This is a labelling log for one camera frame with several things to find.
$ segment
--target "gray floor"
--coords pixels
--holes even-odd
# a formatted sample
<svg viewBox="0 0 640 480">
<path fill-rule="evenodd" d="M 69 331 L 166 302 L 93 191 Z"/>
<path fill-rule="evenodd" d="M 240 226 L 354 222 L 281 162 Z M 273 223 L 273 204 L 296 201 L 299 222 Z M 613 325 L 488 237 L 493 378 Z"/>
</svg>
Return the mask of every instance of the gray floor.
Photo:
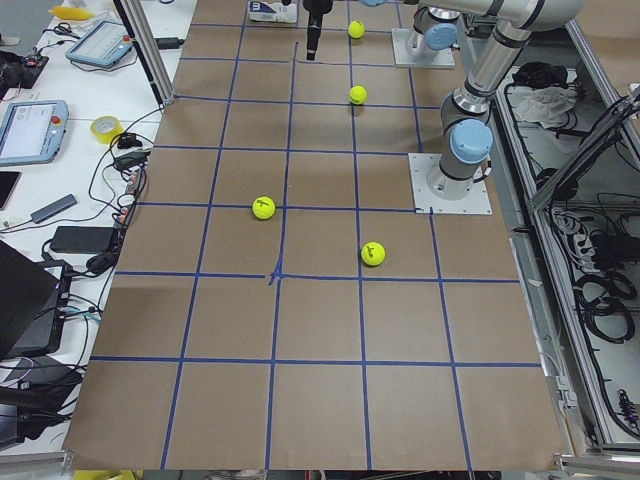
<svg viewBox="0 0 640 480">
<path fill-rule="evenodd" d="M 38 43 L 42 30 L 51 22 L 49 10 L 60 0 L 0 0 L 0 33 L 20 37 L 20 43 L 0 50 L 26 55 Z"/>
</svg>

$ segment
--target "tennis ball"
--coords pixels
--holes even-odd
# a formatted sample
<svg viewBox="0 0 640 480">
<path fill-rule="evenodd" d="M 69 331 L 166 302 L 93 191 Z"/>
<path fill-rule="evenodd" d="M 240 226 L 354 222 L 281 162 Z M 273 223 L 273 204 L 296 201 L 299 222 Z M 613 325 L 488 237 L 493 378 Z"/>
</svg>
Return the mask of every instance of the tennis ball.
<svg viewBox="0 0 640 480">
<path fill-rule="evenodd" d="M 362 257 L 362 261 L 369 265 L 370 267 L 377 267 L 382 262 L 384 262 L 387 253 L 384 250 L 384 247 L 378 242 L 369 242 L 362 247 L 360 251 L 360 257 Z"/>
<path fill-rule="evenodd" d="M 269 197 L 258 197 L 251 206 L 253 214 L 260 220 L 267 220 L 276 213 L 276 202 Z"/>
<path fill-rule="evenodd" d="M 367 90 L 362 85 L 356 85 L 349 90 L 349 100 L 354 105 L 362 105 L 367 101 Z"/>
<path fill-rule="evenodd" d="M 364 35 L 364 24 L 360 20 L 354 20 L 349 24 L 349 36 L 361 38 Z"/>
</svg>

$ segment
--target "black computer monitor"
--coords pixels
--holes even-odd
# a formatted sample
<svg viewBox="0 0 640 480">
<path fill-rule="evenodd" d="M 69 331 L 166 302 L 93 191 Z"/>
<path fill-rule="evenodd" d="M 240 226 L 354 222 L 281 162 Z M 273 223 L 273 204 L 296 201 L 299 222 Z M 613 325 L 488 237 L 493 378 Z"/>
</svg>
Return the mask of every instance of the black computer monitor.
<svg viewBox="0 0 640 480">
<path fill-rule="evenodd" d="M 0 359 L 12 350 L 56 290 L 58 279 L 0 241 Z"/>
</svg>

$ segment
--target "smartphone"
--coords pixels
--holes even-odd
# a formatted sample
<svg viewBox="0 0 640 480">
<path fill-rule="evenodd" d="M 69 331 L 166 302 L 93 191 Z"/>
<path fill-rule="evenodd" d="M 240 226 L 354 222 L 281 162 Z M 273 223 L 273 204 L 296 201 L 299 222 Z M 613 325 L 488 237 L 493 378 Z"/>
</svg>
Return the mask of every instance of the smartphone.
<svg viewBox="0 0 640 480">
<path fill-rule="evenodd" d="M 0 172 L 0 210 L 4 210 L 11 192 L 18 183 L 20 172 Z"/>
</svg>

